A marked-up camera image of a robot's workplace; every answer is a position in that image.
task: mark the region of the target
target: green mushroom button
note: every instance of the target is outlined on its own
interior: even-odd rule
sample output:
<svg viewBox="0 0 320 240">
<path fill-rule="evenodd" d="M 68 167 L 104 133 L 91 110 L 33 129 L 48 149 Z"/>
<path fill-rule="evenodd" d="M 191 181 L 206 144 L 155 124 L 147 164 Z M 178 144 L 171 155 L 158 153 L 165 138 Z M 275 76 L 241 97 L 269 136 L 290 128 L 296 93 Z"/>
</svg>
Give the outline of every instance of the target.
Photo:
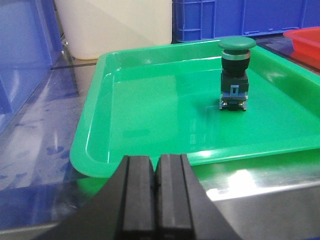
<svg viewBox="0 0 320 240">
<path fill-rule="evenodd" d="M 256 41 L 249 37 L 244 36 L 232 36 L 222 39 L 218 46 L 225 50 L 230 51 L 243 51 L 255 47 Z"/>
</svg>

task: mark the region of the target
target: blue plastic crate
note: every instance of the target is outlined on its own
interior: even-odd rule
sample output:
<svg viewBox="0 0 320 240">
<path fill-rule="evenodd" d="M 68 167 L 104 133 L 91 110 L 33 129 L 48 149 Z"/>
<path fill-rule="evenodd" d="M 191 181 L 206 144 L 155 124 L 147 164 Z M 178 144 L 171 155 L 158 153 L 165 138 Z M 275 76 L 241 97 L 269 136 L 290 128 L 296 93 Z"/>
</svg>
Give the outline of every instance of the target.
<svg viewBox="0 0 320 240">
<path fill-rule="evenodd" d="M 0 133 L 61 50 L 52 0 L 0 0 Z"/>
<path fill-rule="evenodd" d="M 320 26 L 319 0 L 173 0 L 177 41 L 257 36 Z"/>
</svg>

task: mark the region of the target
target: green tray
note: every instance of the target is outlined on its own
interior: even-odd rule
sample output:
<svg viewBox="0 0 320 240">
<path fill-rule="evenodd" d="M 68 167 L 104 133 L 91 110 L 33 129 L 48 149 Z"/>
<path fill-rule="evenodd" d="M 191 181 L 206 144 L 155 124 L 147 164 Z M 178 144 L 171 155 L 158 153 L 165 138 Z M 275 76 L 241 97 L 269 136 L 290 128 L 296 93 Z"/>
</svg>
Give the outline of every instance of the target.
<svg viewBox="0 0 320 240">
<path fill-rule="evenodd" d="M 73 166 L 110 177 L 123 155 L 148 155 L 155 165 L 163 153 L 187 153 L 200 165 L 320 147 L 319 76 L 255 47 L 247 111 L 221 111 L 220 55 L 218 40 L 102 55 Z"/>
</svg>

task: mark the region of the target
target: white plastic bin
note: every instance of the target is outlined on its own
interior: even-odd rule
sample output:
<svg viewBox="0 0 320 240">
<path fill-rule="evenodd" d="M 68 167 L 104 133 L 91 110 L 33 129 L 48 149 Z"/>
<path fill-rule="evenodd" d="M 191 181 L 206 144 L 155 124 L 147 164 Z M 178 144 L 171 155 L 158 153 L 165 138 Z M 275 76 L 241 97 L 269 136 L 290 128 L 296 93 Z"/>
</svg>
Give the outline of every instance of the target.
<svg viewBox="0 0 320 240">
<path fill-rule="evenodd" d="M 172 0 L 55 0 L 70 53 L 96 59 L 123 49 L 170 44 Z"/>
</svg>

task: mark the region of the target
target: red plastic tray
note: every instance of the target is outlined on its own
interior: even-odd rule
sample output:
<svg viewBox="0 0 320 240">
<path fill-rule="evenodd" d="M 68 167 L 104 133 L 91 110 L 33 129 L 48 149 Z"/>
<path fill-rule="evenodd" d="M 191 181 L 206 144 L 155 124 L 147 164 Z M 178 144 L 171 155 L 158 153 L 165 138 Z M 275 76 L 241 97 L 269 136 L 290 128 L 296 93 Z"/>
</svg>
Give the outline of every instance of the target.
<svg viewBox="0 0 320 240">
<path fill-rule="evenodd" d="M 320 27 L 289 30 L 283 35 L 292 39 L 295 51 L 320 60 Z"/>
</svg>

